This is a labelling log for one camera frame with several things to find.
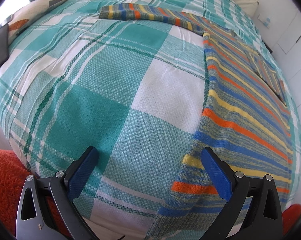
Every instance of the plaid bedsheet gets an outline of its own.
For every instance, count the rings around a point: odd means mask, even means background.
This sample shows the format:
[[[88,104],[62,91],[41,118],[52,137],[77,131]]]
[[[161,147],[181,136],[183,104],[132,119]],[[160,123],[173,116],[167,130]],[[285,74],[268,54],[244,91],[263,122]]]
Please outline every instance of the plaid bedsheet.
[[[105,217],[146,232],[199,124],[207,71],[203,38],[188,30],[98,19],[102,6],[124,2],[193,13],[234,30],[285,79],[231,0],[69,0],[12,43],[0,69],[0,125],[18,157],[46,177],[97,147],[100,161],[78,209],[93,222]],[[284,86],[293,150],[289,202],[298,186],[301,132]]]

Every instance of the blue gripper pad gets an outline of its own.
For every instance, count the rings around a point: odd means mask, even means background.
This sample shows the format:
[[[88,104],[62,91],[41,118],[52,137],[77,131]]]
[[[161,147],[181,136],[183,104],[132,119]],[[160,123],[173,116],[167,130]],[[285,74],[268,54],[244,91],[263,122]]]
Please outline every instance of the blue gripper pad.
[[[207,149],[202,150],[200,159],[219,196],[228,202],[233,193],[231,181]]]
[[[70,201],[73,201],[74,198],[78,198],[89,179],[89,176],[92,174],[93,169],[98,162],[98,152],[96,148],[92,147],[91,151],[74,172],[74,175],[68,182],[68,191],[67,197]]]

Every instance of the metal screw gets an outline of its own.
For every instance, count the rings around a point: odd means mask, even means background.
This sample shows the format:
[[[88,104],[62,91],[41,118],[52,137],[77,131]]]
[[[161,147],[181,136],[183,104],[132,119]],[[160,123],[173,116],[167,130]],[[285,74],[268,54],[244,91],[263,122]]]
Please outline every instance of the metal screw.
[[[237,178],[242,178],[242,177],[244,177],[244,173],[242,173],[241,171],[236,171],[236,172],[235,172],[235,175],[236,175]]]
[[[64,176],[64,172],[63,171],[58,171],[58,172],[56,172],[55,176],[57,178],[63,177]]]
[[[266,179],[269,180],[269,181],[272,181],[272,180],[273,180],[273,177],[272,177],[271,175],[267,174],[267,175],[266,175]]]
[[[31,181],[32,179],[34,179],[34,176],[33,176],[33,175],[28,175],[28,176],[26,177],[26,180],[27,180],[27,181]]]

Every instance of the yellow stripe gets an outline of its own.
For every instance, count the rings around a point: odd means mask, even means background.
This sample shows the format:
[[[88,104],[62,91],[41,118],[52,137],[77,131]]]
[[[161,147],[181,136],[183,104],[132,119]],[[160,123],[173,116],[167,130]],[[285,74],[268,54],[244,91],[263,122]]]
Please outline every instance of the yellow stripe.
[[[238,42],[239,44],[241,44],[244,48],[246,48],[247,50],[249,50],[250,53],[253,53],[253,54],[255,54],[256,56],[260,56],[260,55],[258,54],[257,51],[255,51],[254,49],[252,49],[252,48],[251,48],[250,46],[248,46],[247,44],[242,43],[242,42],[240,41],[240,39],[237,39],[237,42]]]
[[[167,10],[171,15],[174,15],[175,18],[180,19],[180,17],[178,17],[178,16],[176,16],[175,14],[173,14],[171,10],[169,10],[169,9],[166,9],[166,10]]]
[[[268,130],[265,126],[263,126],[260,122],[258,122],[254,117],[249,115],[247,112],[243,111],[239,107],[232,106],[229,103],[220,99],[219,96],[217,95],[217,93],[215,92],[215,90],[209,90],[208,96],[215,98],[217,103],[220,106],[222,106],[223,108],[227,109],[228,111],[236,112],[236,113],[240,114],[242,117],[245,117],[246,119],[248,119],[254,125],[259,127],[262,131],[264,131],[268,136],[270,136],[276,142],[278,142],[281,146],[283,146],[287,152],[289,152],[290,154],[293,154],[293,151],[290,150],[280,138],[278,138],[276,135],[274,135],[270,130]]]
[[[220,36],[220,35],[218,35],[218,33],[216,33],[216,35],[218,36],[218,37],[220,37],[221,39],[223,39],[225,42],[227,42],[228,44],[230,44],[232,47],[234,47],[233,46],[233,44],[231,44],[230,42],[228,42],[227,40],[225,40],[222,36]],[[251,73],[254,73],[255,74],[255,72],[253,71],[253,70],[251,70],[250,68],[248,68],[245,64],[243,64],[242,62],[240,62],[239,60],[237,60],[237,58],[236,57],[234,57],[231,53],[229,53],[229,52],[227,52],[222,46],[220,46],[219,44],[218,44],[218,42],[217,41],[215,41],[214,39],[212,39],[211,37],[210,37],[210,35],[208,34],[208,35],[205,35],[205,36],[209,36],[209,39],[212,41],[212,42],[214,42],[215,43],[215,45],[220,49],[220,50],[222,50],[223,52],[225,52],[227,55],[229,55],[229,56],[231,56],[235,61],[237,61],[239,64],[241,64],[243,67],[245,67],[246,68],[246,70],[248,70],[248,71],[250,71]],[[282,120],[282,122],[283,122],[283,124],[286,126],[286,128],[287,129],[290,129],[290,127],[289,126],[287,126],[287,124],[284,122],[284,120],[281,118],[281,116],[279,116],[280,117],[280,119]]]
[[[204,169],[201,160],[197,159],[197,158],[195,158],[195,157],[193,157],[189,154],[186,154],[184,156],[184,159],[183,159],[182,163],[187,164],[187,165],[192,166],[192,167],[195,167],[195,168],[198,168],[198,169],[201,169],[201,170]],[[230,167],[232,168],[233,171],[241,171],[242,173],[244,173],[246,176],[249,176],[249,177],[263,178],[264,175],[265,175],[264,171],[250,170],[250,169],[245,169],[245,168],[239,168],[239,167],[236,167],[236,166],[230,166]],[[268,174],[270,174],[275,180],[281,180],[281,181],[287,182],[287,183],[292,182],[288,178],[284,178],[282,176],[274,175],[274,174],[271,174],[271,173],[268,173]]]
[[[145,10],[145,8],[144,8],[144,6],[143,5],[138,5],[138,7],[140,8],[140,10],[143,12],[143,13],[147,13],[147,14],[149,14],[146,10]]]
[[[148,15],[149,15],[149,18],[150,18],[151,21],[153,21],[155,19],[155,16],[153,14],[148,13]]]
[[[113,11],[113,5],[110,5],[109,6],[109,13],[108,13],[108,18],[109,19],[113,18],[113,13],[114,13],[114,11]]]
[[[192,31],[193,30],[193,27],[191,26],[191,23],[190,22],[187,22],[187,28]]]
[[[249,177],[264,177],[265,176],[265,172],[264,171],[256,171],[256,170],[250,170],[250,169],[245,169],[245,168],[239,168],[236,166],[230,166],[232,168],[233,171],[241,171],[242,173],[244,173],[246,176]],[[271,173],[268,173],[269,175],[271,175],[275,180],[281,180],[283,182],[287,182],[287,183],[291,183],[292,180],[288,179],[288,178],[284,178],[282,176],[278,176],[278,175],[274,175]]]
[[[215,34],[218,34],[216,31],[214,31],[214,29],[213,28],[210,28],[210,31],[212,31],[213,33],[215,33]],[[228,35],[228,36],[230,36],[230,37],[232,37],[233,35],[231,34],[231,33],[229,33],[229,32],[226,32],[226,31],[224,31],[223,29],[219,29],[219,31],[222,31],[224,34],[226,34],[226,35]]]
[[[198,20],[195,19],[195,17],[190,13],[189,14],[196,22],[198,22]]]
[[[278,110],[260,93],[258,93],[258,91],[256,91],[254,88],[252,88],[248,83],[246,83],[244,80],[242,80],[239,76],[237,76],[236,74],[234,74],[232,71],[228,70],[227,68],[224,68],[221,63],[219,62],[219,60],[215,57],[207,57],[206,60],[214,60],[215,62],[217,62],[217,64],[219,65],[219,67],[224,70],[225,72],[229,73],[230,75],[232,75],[234,78],[236,78],[237,80],[239,80],[240,82],[242,82],[245,86],[247,86],[248,88],[250,88],[256,95],[258,95],[263,101],[265,101],[279,116],[279,118],[282,120],[284,126],[289,130],[290,127],[287,125],[287,123],[283,120],[281,114],[278,112]]]

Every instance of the patterned pillow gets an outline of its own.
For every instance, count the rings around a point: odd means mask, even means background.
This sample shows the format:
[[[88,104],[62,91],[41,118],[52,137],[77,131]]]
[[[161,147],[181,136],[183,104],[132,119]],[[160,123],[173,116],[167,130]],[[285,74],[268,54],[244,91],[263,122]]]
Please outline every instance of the patterned pillow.
[[[13,14],[9,22],[9,45],[36,20],[67,0],[35,0]]]

